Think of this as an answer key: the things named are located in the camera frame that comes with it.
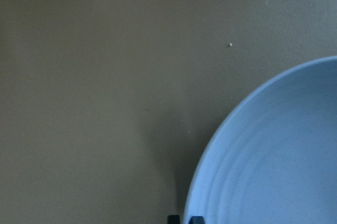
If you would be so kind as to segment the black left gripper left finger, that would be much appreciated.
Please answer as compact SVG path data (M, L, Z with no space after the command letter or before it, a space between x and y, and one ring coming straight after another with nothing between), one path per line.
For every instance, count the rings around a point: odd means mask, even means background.
M167 216L167 224L180 224L180 216L179 215L168 215Z

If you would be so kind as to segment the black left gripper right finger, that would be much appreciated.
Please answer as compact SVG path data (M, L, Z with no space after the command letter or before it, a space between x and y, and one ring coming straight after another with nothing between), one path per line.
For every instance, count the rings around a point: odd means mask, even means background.
M189 220L189 224L205 224L203 216L192 216Z

